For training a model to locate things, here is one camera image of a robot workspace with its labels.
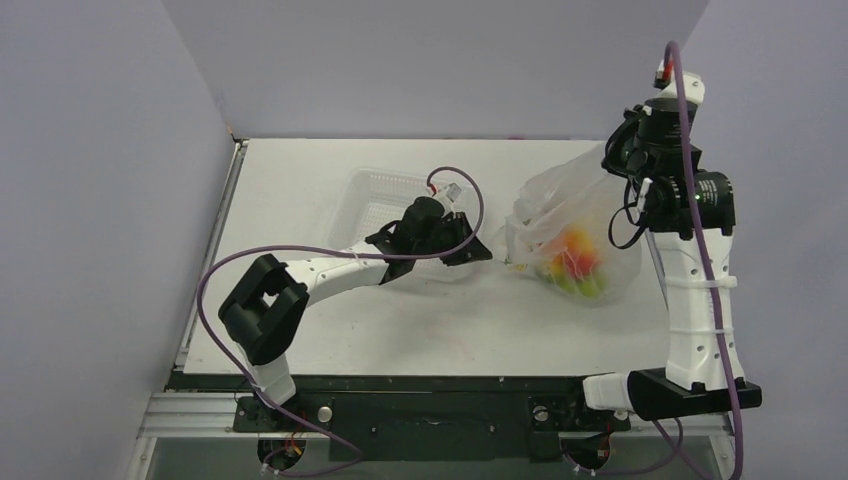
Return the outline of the clear plastic bag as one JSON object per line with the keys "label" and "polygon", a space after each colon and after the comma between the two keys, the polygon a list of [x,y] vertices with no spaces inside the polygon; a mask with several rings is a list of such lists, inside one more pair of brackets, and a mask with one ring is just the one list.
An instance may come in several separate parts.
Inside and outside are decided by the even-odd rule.
{"label": "clear plastic bag", "polygon": [[504,225],[491,237],[497,262],[573,303],[620,300],[641,270],[639,245],[615,248],[608,229],[633,227],[613,215],[626,181],[601,167],[601,145],[527,180]]}

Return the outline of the orange fake fruit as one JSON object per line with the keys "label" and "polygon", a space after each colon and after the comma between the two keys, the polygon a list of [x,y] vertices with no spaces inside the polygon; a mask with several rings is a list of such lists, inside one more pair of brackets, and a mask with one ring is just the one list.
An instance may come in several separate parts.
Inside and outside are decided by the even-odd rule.
{"label": "orange fake fruit", "polygon": [[549,240],[544,249],[550,254],[564,253],[567,250],[594,250],[595,245],[590,233],[582,226],[571,224],[564,227],[554,238]]}

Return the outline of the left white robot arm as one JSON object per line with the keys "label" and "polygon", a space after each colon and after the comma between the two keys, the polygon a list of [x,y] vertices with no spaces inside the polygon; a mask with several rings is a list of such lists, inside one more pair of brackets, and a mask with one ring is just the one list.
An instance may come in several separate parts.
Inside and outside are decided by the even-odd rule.
{"label": "left white robot arm", "polygon": [[449,211],[431,197],[416,198],[400,219],[339,257],[291,262],[272,254],[257,257],[222,302],[218,318],[244,355],[262,400],[260,418],[275,430],[297,420],[286,352],[308,307],[354,288],[395,281],[423,260],[454,267],[492,257],[465,213]]}

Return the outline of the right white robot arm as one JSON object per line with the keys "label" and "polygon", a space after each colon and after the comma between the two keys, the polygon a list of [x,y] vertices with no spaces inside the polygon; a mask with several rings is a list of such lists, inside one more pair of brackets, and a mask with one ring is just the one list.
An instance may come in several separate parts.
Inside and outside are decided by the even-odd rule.
{"label": "right white robot arm", "polygon": [[758,408],[760,386],[746,378],[733,336],[729,271],[736,226],[734,192],[720,172],[686,156],[676,100],[650,99],[627,110],[608,140],[602,167],[626,180],[624,207],[637,211],[669,317],[665,366],[590,376],[564,400],[566,418],[588,427],[604,410],[644,420]]}

